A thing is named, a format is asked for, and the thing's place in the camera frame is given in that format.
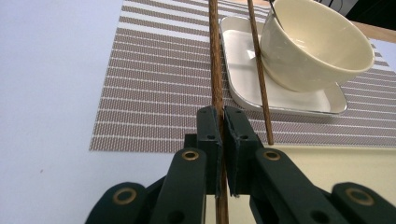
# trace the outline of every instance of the white table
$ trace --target white table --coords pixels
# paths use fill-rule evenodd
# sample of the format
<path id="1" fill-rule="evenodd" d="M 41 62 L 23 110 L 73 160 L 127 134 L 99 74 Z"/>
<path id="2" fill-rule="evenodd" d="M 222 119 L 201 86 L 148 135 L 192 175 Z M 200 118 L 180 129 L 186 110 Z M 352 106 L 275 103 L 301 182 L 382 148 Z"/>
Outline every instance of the white table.
<path id="1" fill-rule="evenodd" d="M 82 223 L 108 188 L 124 181 L 147 186 L 166 174 L 170 154 L 88 150 L 121 3 L 7 1 L 0 7 L 0 223 Z M 375 44 L 396 70 L 396 45 Z M 321 166 L 313 159 L 319 157 L 290 156 L 314 183 L 327 188 L 338 180 L 310 169 Z M 380 185 L 381 176 L 371 175 L 363 182 Z M 378 191 L 396 204 L 395 189 Z"/>

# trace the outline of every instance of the white saucer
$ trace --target white saucer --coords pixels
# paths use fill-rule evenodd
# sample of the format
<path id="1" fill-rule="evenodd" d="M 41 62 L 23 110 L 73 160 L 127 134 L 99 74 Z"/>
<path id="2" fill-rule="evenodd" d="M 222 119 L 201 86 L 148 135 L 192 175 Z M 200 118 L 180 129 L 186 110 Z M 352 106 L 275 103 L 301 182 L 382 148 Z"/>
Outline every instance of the white saucer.
<path id="1" fill-rule="evenodd" d="M 262 27 L 263 23 L 257 22 L 258 34 L 262 32 Z M 220 29 L 231 96 L 247 110 L 262 111 L 262 97 L 249 20 L 227 17 L 220 22 Z M 279 86 L 265 73 L 264 76 L 271 112 L 331 116 L 347 109 L 345 95 L 336 83 L 325 90 L 296 92 Z"/>

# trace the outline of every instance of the woven placemat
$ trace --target woven placemat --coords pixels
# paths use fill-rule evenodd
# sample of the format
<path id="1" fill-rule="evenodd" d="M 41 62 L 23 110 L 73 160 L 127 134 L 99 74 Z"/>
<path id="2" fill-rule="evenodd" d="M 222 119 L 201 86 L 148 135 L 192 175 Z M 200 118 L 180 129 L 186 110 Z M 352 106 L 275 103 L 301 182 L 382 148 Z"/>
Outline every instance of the woven placemat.
<path id="1" fill-rule="evenodd" d="M 175 152 L 211 104 L 206 1 L 124 1 L 90 150 Z M 257 21 L 269 8 L 256 7 Z M 248 7 L 219 1 L 219 18 Z M 222 58 L 224 103 L 228 91 Z M 348 110 L 328 118 L 272 114 L 277 144 L 396 147 L 396 74 L 375 49 L 375 65 L 342 86 Z M 246 111 L 261 140 L 261 112 Z"/>

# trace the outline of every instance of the chopsticks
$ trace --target chopsticks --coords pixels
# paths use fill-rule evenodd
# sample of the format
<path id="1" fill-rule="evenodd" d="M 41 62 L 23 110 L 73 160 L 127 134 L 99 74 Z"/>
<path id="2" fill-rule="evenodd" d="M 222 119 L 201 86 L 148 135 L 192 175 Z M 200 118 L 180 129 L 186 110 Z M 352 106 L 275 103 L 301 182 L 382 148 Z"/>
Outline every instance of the chopsticks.
<path id="1" fill-rule="evenodd" d="M 218 111 L 218 121 L 221 138 L 223 138 L 223 100 L 222 100 L 222 78 L 221 61 L 219 48 L 219 19 L 218 1 L 209 1 L 209 32 L 210 32 L 210 62 L 212 80 L 212 105 Z M 221 163 L 220 193 L 216 198 L 216 222 L 218 224 L 228 224 L 228 195 L 227 195 L 227 175 L 225 168 L 224 150 Z"/>
<path id="2" fill-rule="evenodd" d="M 259 37 L 257 34 L 256 19 L 254 16 L 254 8 L 253 8 L 252 0 L 247 0 L 247 4 L 248 4 L 248 14 L 250 17 L 251 34 L 253 35 L 254 52 L 256 53 L 257 73 L 259 76 L 260 94 L 262 96 L 262 111 L 264 113 L 265 130 L 267 132 L 268 145 L 271 146 L 274 144 L 274 136 L 272 132 L 270 109 L 268 106 L 267 90 L 265 87 L 264 71 L 262 64 L 262 53 L 260 51 Z"/>
<path id="3" fill-rule="evenodd" d="M 250 24 L 253 34 L 254 49 L 256 53 L 256 64 L 259 74 L 260 90 L 262 95 L 262 108 L 265 119 L 265 129 L 267 131 L 267 141 L 269 145 L 274 144 L 274 137 L 272 133 L 272 125 L 270 120 L 270 113 L 268 107 L 268 98 L 266 94 L 265 81 L 263 76 L 262 57 L 259 46 L 259 38 L 257 35 L 256 20 L 254 17 L 253 3 L 247 0 L 250 15 Z M 222 77 L 221 77 L 221 62 L 220 62 L 220 48 L 219 48 L 219 15 L 218 15 L 218 1 L 209 1 L 209 33 L 210 33 L 210 66 L 211 66 L 211 89 L 212 89 L 212 105 L 218 111 L 218 121 L 221 137 L 223 137 L 223 100 L 222 100 Z M 227 198 L 227 175 L 224 160 L 224 150 L 221 164 L 221 180 L 220 180 L 220 195 L 216 198 L 216 222 L 218 224 L 228 224 L 228 198 Z"/>

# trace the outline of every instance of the white bowl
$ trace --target white bowl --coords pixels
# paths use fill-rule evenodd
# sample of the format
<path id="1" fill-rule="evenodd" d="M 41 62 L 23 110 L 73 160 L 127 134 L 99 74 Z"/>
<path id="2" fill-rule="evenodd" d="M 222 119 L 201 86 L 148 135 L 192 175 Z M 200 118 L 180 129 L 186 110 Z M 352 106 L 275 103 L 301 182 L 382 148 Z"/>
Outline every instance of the white bowl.
<path id="1" fill-rule="evenodd" d="M 349 20 L 312 0 L 276 0 L 262 31 L 263 63 L 270 77 L 293 91 L 342 84 L 373 66 L 367 37 Z"/>

